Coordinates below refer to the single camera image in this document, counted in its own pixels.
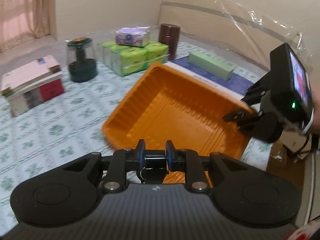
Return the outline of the person right hand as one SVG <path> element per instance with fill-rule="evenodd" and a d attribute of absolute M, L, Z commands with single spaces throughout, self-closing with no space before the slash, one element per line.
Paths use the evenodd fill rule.
<path fill-rule="evenodd" d="M 315 85 L 312 88 L 312 101 L 313 101 L 313 123 L 311 125 L 311 131 L 315 134 L 320 134 L 320 89 L 319 85 Z"/>

